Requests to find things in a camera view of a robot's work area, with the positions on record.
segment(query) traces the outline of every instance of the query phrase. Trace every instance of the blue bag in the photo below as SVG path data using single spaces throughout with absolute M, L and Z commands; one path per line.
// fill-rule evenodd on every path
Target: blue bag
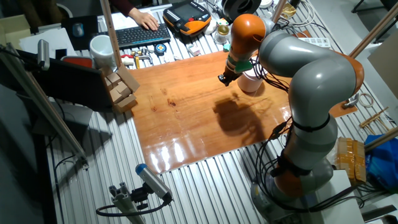
M 365 144 L 380 136 L 368 136 Z M 373 149 L 365 161 L 368 175 L 391 193 L 398 193 L 398 139 L 391 139 Z

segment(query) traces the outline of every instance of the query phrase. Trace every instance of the person's arm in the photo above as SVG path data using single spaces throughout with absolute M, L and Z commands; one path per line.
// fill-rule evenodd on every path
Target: person's arm
M 145 29 L 157 30 L 159 23 L 149 13 L 140 12 L 128 0 L 110 0 L 111 3 L 125 15 L 133 18 L 138 25 L 143 26 Z

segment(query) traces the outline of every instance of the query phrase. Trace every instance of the bottle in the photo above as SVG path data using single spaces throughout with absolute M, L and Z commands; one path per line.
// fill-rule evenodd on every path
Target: bottle
M 226 25 L 220 25 L 217 28 L 217 33 L 214 36 L 214 42 L 216 44 L 225 44 L 228 41 L 229 28 Z

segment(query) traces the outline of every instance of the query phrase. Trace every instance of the keyboard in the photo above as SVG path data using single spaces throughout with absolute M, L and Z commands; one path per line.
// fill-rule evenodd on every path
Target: keyboard
M 133 27 L 116 31 L 120 48 L 138 47 L 148 44 L 170 42 L 171 36 L 165 24 L 159 24 L 157 31 Z

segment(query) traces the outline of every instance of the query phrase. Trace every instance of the wooden table surface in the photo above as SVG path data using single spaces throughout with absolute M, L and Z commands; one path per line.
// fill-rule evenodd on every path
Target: wooden table surface
M 217 76 L 227 54 L 130 70 L 141 84 L 131 111 L 145 162 L 154 172 L 263 141 L 290 117 L 287 94 L 265 82 L 252 94 L 242 92 L 236 81 L 225 87 Z M 331 114 L 354 111 L 336 105 Z

